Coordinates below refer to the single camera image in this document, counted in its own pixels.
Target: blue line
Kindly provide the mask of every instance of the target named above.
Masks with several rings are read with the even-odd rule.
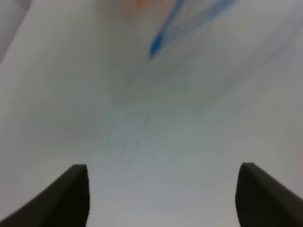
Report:
[[[236,0],[221,0],[220,2],[212,5],[210,8],[198,13],[196,16],[187,19],[182,26],[173,27],[172,29],[170,29],[172,35],[171,37],[169,37],[169,41],[172,42],[182,34],[192,31],[193,29],[201,26],[202,24],[205,24],[208,21],[212,20],[214,17],[218,16],[221,12],[231,6],[235,1]],[[169,36],[166,34],[166,30],[182,8],[183,3],[184,0],[177,0],[175,7],[171,11],[170,15],[164,22],[159,32],[157,33],[150,48],[151,59],[161,50],[161,48],[163,48],[165,39],[167,36]]]

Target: white surface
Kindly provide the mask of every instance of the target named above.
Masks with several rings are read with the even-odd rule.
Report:
[[[295,3],[254,2],[251,12],[269,17],[275,9],[288,15]],[[254,32],[246,36],[237,25],[245,20],[222,17],[235,26],[228,30],[234,46],[254,44]],[[0,66],[0,218],[74,163],[89,167],[89,227],[238,226],[234,196],[242,162],[255,162],[303,197],[298,14],[278,30],[277,36],[291,34],[283,45],[233,69],[235,80],[206,102],[195,92],[177,92],[178,85],[191,91],[196,84],[180,72],[137,93],[139,99],[129,92],[119,105],[113,100],[121,101],[130,78],[107,57],[98,18],[93,1],[34,1]],[[249,26],[265,23],[253,21]]]

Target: blue marker stroke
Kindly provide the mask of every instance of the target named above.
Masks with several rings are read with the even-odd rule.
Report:
[[[197,15],[187,19],[181,25],[175,26],[171,29],[168,29],[169,25],[178,15],[179,11],[182,9],[185,0],[177,0],[175,6],[167,17],[166,21],[160,28],[156,37],[154,38],[151,47],[150,47],[150,58],[153,59],[154,56],[167,44],[176,40],[181,35],[184,35],[194,29],[200,27],[201,25],[209,22],[214,19],[225,9],[230,7],[236,0],[220,0],[209,8],[201,11]]]

